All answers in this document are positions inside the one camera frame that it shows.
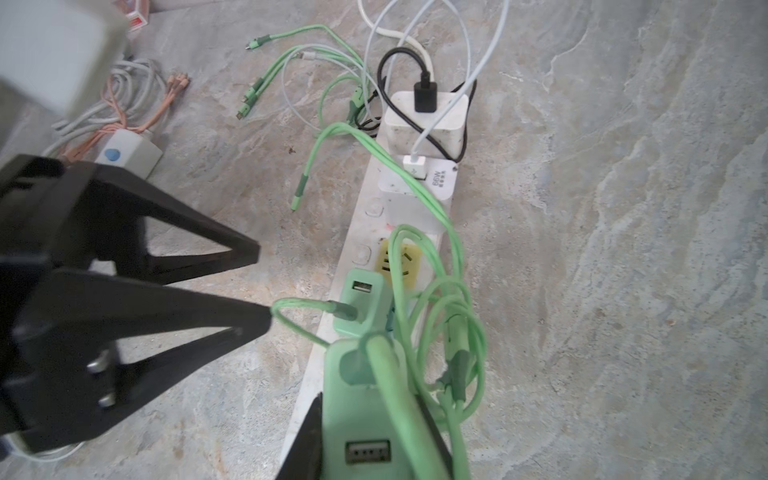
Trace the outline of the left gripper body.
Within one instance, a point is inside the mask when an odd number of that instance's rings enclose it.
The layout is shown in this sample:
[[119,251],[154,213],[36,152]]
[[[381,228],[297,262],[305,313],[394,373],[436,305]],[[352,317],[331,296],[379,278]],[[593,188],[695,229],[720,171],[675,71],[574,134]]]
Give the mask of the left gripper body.
[[[129,22],[109,1],[4,1],[1,79],[63,117],[78,115],[107,81]],[[1,170],[1,279],[22,282],[49,268],[41,243],[22,233],[65,173],[46,155],[20,155]]]

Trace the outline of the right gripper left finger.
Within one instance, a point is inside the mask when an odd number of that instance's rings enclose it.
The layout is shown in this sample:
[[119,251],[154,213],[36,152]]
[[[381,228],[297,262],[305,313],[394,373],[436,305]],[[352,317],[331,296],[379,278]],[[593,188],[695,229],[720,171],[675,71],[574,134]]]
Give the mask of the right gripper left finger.
[[276,480],[318,480],[322,473],[322,406],[319,393],[310,405]]

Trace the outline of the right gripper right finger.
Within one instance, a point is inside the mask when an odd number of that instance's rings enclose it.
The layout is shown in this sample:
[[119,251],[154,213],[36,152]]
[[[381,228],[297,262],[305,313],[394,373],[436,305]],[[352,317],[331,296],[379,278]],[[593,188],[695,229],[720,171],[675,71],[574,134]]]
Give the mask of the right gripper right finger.
[[448,447],[446,446],[446,443],[443,440],[442,435],[435,423],[435,420],[428,406],[426,405],[426,402],[423,400],[423,397],[420,394],[415,394],[414,398],[419,406],[420,413],[426,422],[427,428],[430,432],[432,443],[435,445],[438,451],[438,454],[441,459],[441,464],[447,470],[448,478],[450,480],[453,480],[454,479],[453,459],[452,459],[451,453],[449,452]]

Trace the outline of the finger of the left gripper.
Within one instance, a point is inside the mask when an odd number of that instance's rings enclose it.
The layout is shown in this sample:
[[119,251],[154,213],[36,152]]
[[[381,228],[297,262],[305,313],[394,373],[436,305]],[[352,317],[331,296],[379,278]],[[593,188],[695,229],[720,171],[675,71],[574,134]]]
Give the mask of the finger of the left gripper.
[[117,276],[1,279],[1,432],[33,453],[95,439],[270,325],[264,305]]
[[169,285],[254,265],[260,244],[125,168],[77,163],[84,226],[95,259],[122,277]]

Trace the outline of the green charger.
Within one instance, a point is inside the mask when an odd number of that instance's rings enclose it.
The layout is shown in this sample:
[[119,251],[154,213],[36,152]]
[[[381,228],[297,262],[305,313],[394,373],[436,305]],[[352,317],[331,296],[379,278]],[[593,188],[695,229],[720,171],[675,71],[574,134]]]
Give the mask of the green charger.
[[293,322],[284,314],[285,309],[309,309],[330,314],[337,334],[343,338],[362,338],[391,331],[394,294],[383,274],[355,268],[347,273],[339,300],[288,297],[277,300],[270,307],[272,317],[282,325],[315,345],[328,348],[328,341]]
[[323,394],[323,479],[449,479],[389,335],[331,344]]

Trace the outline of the green charger front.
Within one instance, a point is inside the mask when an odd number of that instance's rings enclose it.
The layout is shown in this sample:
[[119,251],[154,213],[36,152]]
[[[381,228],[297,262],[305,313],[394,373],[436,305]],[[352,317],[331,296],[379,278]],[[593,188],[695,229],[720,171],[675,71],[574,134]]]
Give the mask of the green charger front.
[[284,314],[285,309],[309,309],[330,314],[337,334],[343,338],[362,338],[391,331],[394,294],[383,274],[355,268],[347,273],[339,300],[288,297],[277,300],[270,307],[272,317],[282,325],[315,345],[328,348],[328,341],[293,322]]

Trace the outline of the colourful white power strip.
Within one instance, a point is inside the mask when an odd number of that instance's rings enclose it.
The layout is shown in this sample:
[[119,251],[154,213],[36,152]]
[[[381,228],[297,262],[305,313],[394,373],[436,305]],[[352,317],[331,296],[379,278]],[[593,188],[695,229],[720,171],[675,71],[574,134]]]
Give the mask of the colourful white power strip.
[[[443,186],[448,189],[450,197],[452,197],[459,166],[446,160],[431,158],[428,158],[428,160],[430,162],[435,161],[440,166],[437,168],[434,166],[428,167],[429,177],[426,182],[422,183],[424,183],[430,193],[435,194],[438,198],[442,198],[436,194],[437,190],[433,188],[440,186],[442,181]],[[384,199],[382,199],[379,177],[382,172],[385,173],[385,176],[389,177],[395,175],[372,155],[369,155],[366,167],[362,187],[330,287],[329,297],[332,300],[339,298],[345,284],[346,275],[351,269],[374,270],[378,266],[377,261],[380,256],[381,244],[389,238],[391,230],[394,228],[387,223],[387,212],[390,208],[389,197],[387,197],[388,194],[385,194]],[[419,271],[416,285],[417,288],[421,289],[427,285],[431,273],[424,263],[422,263]],[[339,338],[333,326],[333,319],[332,315],[322,313],[320,324],[315,334],[329,343]],[[323,390],[324,358],[325,349],[321,346],[313,345],[283,443],[280,455],[281,465],[288,457],[312,402]]]

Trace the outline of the white charger with black cable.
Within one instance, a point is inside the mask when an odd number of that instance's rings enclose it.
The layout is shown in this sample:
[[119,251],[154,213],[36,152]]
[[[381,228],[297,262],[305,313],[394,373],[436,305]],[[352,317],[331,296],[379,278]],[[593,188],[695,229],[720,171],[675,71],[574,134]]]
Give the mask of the white charger with black cable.
[[[414,63],[418,78],[412,87],[387,92],[386,75],[391,60],[408,57]],[[382,106],[381,120],[386,133],[396,138],[390,142],[398,155],[434,156],[460,163],[467,151],[468,114],[477,83],[464,82],[442,91],[427,68],[426,61],[415,50],[400,46],[386,51],[376,67],[376,91]]]

